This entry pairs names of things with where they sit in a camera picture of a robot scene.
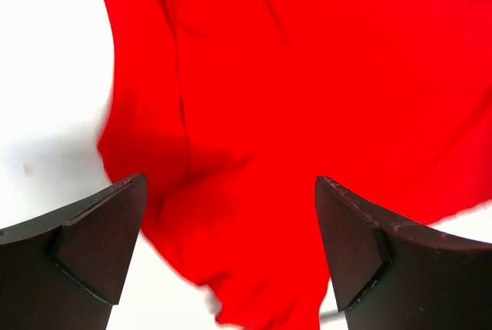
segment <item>white background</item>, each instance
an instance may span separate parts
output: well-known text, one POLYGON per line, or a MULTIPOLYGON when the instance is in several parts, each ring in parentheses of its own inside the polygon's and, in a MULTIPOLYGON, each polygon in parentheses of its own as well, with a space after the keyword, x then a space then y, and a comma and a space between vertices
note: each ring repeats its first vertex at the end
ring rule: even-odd
MULTIPOLYGON (((108 184, 95 143, 113 61, 103 0, 0 0, 0 228, 108 184)), ((440 228, 492 242, 491 222, 484 205, 440 228)), ((205 296, 140 237, 108 330, 216 329, 205 296)), ((333 308, 330 292, 322 309, 333 308)))

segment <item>red garment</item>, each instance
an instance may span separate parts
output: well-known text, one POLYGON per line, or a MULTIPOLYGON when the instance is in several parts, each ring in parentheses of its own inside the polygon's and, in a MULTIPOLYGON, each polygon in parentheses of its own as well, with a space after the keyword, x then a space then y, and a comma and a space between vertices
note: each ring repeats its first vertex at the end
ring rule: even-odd
POLYGON ((492 198, 492 0, 105 0, 99 150, 220 323, 316 330, 317 175, 422 223, 492 198))

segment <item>red shirt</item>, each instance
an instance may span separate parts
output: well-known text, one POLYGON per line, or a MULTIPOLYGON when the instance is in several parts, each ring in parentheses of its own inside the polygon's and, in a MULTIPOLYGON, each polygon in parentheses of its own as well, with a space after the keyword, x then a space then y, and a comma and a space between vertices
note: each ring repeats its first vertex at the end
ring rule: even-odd
POLYGON ((105 168, 220 323, 318 329, 317 175, 425 224, 492 198, 492 0, 105 2, 105 168))

